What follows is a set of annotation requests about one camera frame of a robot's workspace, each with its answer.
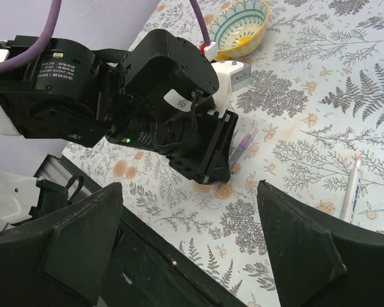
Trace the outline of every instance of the yellow bowl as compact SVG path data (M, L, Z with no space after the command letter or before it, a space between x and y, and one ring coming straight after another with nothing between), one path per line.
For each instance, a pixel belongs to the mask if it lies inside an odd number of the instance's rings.
M270 6L265 0L240 0L219 14L209 27L219 54L238 58L251 53L266 34Z

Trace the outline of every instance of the purple pen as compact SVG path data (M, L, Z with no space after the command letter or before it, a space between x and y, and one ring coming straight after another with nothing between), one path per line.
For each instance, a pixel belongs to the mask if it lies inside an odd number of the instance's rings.
M258 128L253 127L251 131L245 134L242 141L239 143L239 146L235 149L233 154L229 159L229 166L232 167L236 164L236 162L240 159L244 151L248 148L249 144L255 138L256 134L259 132Z

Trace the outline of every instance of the plant pattern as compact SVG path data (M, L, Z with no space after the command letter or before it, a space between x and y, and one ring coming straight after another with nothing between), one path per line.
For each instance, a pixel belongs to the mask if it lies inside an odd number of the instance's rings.
M283 41L276 44L274 61L286 61L297 64L317 58L321 61L338 58L343 65L350 66L357 61L365 61L374 52L376 46L384 40L369 40L363 29L351 31L331 30L329 35L317 26L306 26L297 33L296 43ZM355 52L345 52L352 45L361 45Z
M362 120L376 113L378 114L376 126L380 126L384 122L384 68L377 63L374 71L375 77L366 74L363 70L360 71L361 87L348 77L345 90L336 87L335 93L329 92L320 103L334 108L340 107L343 113L352 107L354 117L359 110L362 110Z
M301 113L308 101L302 91L290 89L292 82L278 78L272 70L257 70L252 73L252 83L248 91L240 94L236 106L244 113L261 108L271 117L288 113L290 117Z
M199 0L206 24L232 2ZM251 127L259 133L230 166L230 182L198 185L156 153L105 139L63 152L101 186L120 182L128 209L249 307L280 305L257 212L260 180L335 218L361 154L355 224L384 234L384 0L268 2L263 43L237 59L253 79L228 102L239 115L230 153ZM156 28L202 43L181 0L162 0L130 50Z

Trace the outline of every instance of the wall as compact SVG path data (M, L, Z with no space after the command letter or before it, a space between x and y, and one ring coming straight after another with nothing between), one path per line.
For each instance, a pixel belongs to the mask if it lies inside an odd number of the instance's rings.
M90 49L128 49L158 0L64 0L54 37ZM0 0L0 40L38 36L51 0ZM0 169L31 176L47 154L61 155L67 142L0 136Z

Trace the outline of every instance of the bowl rim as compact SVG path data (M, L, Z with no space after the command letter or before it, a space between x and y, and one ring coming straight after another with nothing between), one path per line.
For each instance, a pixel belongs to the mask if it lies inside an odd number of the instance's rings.
M208 25L208 30L212 27L212 25L217 21L217 19L219 18L219 16L227 11L229 8L231 8L232 6L236 5L237 3L242 3L244 1L249 1L249 0L238 0L238 1L235 1L233 2L232 4L230 4L228 7L226 7L224 10L222 10L219 14L217 14L216 16L216 19L214 21L212 21L209 25ZM263 22L263 25L252 35L255 36L257 33L259 33L260 31L262 31L266 25L268 24L268 21L269 21L269 17L270 17L270 4L266 1L266 0L259 0L260 2L263 2L266 7L268 8L268 13L266 14L266 19L265 21ZM218 49L218 52L223 52L223 51L233 51L234 49L237 49L237 48L240 48L240 46L235 46L235 47L232 47L232 48L229 48L229 49Z

